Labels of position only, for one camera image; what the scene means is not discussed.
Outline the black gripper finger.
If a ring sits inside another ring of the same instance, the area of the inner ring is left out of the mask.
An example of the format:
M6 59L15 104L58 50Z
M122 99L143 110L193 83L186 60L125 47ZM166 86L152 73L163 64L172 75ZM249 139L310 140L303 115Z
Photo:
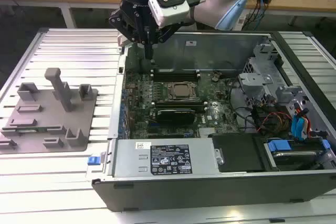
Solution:
M150 58L149 33L145 31L140 8L131 8L129 15L118 9L111 14L109 23L129 41L141 44L145 58Z
M150 27L149 30L149 59L153 58L153 45L166 42L176 31L182 27L181 23L168 25L162 28Z

